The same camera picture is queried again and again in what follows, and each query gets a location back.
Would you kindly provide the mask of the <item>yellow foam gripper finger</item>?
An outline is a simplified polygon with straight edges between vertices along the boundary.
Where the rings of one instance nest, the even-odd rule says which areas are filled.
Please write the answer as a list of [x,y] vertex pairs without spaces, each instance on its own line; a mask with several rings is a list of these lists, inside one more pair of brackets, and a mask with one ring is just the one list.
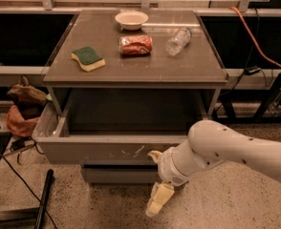
[[163,206],[171,199],[174,193],[175,190],[173,185],[164,182],[156,182],[153,185],[145,214],[148,217],[156,216],[163,208]]
[[155,163],[159,163],[161,160],[162,152],[160,151],[150,151],[148,154]]

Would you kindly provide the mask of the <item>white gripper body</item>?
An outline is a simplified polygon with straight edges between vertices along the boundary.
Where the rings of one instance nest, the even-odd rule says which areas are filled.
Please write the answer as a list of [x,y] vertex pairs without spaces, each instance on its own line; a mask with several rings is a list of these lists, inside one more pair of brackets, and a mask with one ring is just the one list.
[[181,186],[189,181],[192,171],[192,151],[184,146],[170,147],[162,153],[158,174],[162,181]]

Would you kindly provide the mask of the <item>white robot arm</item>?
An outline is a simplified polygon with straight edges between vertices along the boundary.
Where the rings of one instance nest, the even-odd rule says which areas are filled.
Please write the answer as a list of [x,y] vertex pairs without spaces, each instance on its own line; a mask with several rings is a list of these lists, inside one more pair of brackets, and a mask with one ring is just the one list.
[[281,183],[281,142],[241,135],[212,120],[196,122],[186,140],[164,152],[148,153],[158,165],[160,181],[155,183],[146,207],[146,215],[156,216],[174,195],[174,189],[186,184],[192,174],[233,161]]

